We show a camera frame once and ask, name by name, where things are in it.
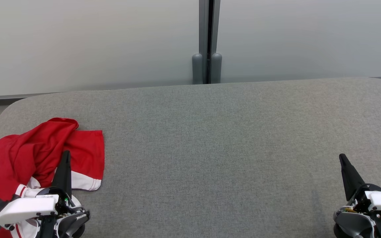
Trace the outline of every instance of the white cabinet door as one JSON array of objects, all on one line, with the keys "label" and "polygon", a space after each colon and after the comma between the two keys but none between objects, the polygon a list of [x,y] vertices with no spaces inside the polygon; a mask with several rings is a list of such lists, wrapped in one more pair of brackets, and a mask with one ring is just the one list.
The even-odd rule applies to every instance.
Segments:
[{"label": "white cabinet door", "polygon": [[198,1],[0,0],[0,95],[192,84]]},{"label": "white cabinet door", "polygon": [[381,76],[381,0],[221,0],[221,82]]}]

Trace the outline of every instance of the gray fabric surface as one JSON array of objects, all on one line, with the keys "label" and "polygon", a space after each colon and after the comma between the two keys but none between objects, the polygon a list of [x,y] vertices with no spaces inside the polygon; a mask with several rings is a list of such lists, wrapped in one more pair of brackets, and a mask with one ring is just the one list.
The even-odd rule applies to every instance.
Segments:
[{"label": "gray fabric surface", "polygon": [[345,78],[68,92],[23,99],[0,138],[52,117],[102,129],[83,237],[334,237],[338,155],[381,186],[381,80]]}]

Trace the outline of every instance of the folded fabric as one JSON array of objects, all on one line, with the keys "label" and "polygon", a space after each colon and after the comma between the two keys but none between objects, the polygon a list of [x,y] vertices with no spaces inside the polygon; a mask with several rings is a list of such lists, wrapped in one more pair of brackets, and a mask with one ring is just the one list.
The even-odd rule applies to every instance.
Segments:
[{"label": "folded fabric", "polygon": [[[53,118],[21,134],[0,139],[0,199],[35,197],[51,186],[62,152],[71,153],[72,189],[97,190],[104,172],[102,131],[76,131],[74,119]],[[0,229],[0,238],[25,238],[21,223],[13,231]]]}]

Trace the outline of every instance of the red stripe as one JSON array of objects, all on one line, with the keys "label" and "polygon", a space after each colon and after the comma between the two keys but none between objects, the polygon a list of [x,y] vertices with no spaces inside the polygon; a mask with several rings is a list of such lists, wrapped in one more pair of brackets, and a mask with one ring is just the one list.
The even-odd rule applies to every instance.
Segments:
[{"label": "red stripe", "polygon": [[19,226],[17,224],[16,224],[16,231],[17,231],[17,235],[19,235],[19,237],[21,238],[20,231],[19,231]]},{"label": "red stripe", "polygon": [[23,195],[23,191],[24,191],[25,188],[26,188],[26,187],[23,187],[23,189],[22,189],[21,192],[20,192],[20,196],[21,196],[21,197],[23,197],[22,195]]}]

